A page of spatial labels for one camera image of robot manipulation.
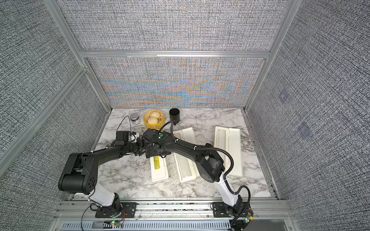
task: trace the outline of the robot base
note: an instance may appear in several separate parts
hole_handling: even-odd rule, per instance
[[[122,206],[122,211],[116,217],[111,217],[111,216],[109,216],[108,213],[105,213],[104,210],[98,208],[97,211],[96,211],[96,214],[95,214],[95,218],[123,218],[123,215],[124,215],[123,210],[125,211],[125,218],[134,218],[135,211],[136,211],[136,203],[135,202],[121,203],[121,206]]]
[[[213,202],[211,204],[212,210],[213,210],[213,216],[214,217],[230,217],[233,218],[237,216],[245,207],[247,202],[241,202],[239,206],[239,210],[235,211],[233,207],[223,203],[223,202]],[[244,211],[244,213],[240,217],[247,217],[248,216],[248,211]]]

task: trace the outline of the gray fabric wall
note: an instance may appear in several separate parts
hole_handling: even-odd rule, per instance
[[[112,107],[241,108],[262,58],[88,58]]]
[[[0,2],[0,155],[80,67],[42,0]],[[47,230],[68,155],[91,150],[106,111],[81,77],[0,177],[0,230]]]
[[[304,0],[249,111],[302,230],[370,230],[370,1]]]
[[[58,180],[69,154],[91,150],[106,111],[86,76],[73,87],[0,178],[0,229],[47,230],[61,200]]]
[[[56,2],[82,50],[270,51],[290,0]],[[89,58],[119,108],[243,107],[261,60]]]
[[[290,0],[57,0],[83,50],[268,51]]]
[[[0,2],[0,156],[78,70],[42,0]]]

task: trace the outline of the marble countertop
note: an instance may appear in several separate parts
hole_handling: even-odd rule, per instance
[[[148,109],[113,109],[101,134],[95,150],[104,148],[115,139],[115,132],[126,115],[134,112],[140,116],[140,123],[132,126],[133,132],[142,135],[146,128],[142,116]],[[158,108],[169,121],[169,108]],[[265,178],[254,152],[252,140],[248,134],[239,108],[196,109],[180,108],[181,121],[174,130],[193,127],[198,144],[213,144],[215,127],[239,128],[241,130],[243,177],[228,176],[233,188],[247,185],[252,197],[271,197]],[[169,132],[170,126],[164,129]],[[126,118],[119,130],[130,130]],[[173,155],[166,157],[169,178],[163,182],[152,182],[150,161],[142,156],[124,156],[107,162],[98,169],[98,181],[106,189],[117,193],[121,198],[159,198],[159,197],[221,197],[213,185],[198,177],[193,181],[180,183]],[[248,197],[246,190],[242,197]]]

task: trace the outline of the sticker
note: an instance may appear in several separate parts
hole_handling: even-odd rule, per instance
[[[154,169],[159,169],[160,166],[159,166],[159,157],[158,156],[155,156],[153,157],[154,159]]]

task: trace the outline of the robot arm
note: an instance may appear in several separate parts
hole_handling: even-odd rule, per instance
[[[100,211],[100,214],[118,217],[122,210],[120,198],[97,183],[98,166],[128,154],[141,156],[145,152],[146,158],[150,158],[175,152],[196,163],[200,176],[220,192],[225,206],[223,209],[228,214],[237,218],[246,208],[250,208],[249,199],[247,206],[242,208],[242,198],[238,195],[242,187],[247,187],[242,186],[234,192],[226,179],[226,174],[231,169],[225,172],[223,160],[211,144],[191,144],[177,139],[171,133],[155,129],[146,130],[141,138],[134,136],[133,140],[129,140],[132,135],[135,134],[118,131],[115,141],[105,149],[70,154],[59,179],[59,190],[88,195],[90,200],[100,205],[97,214]]]

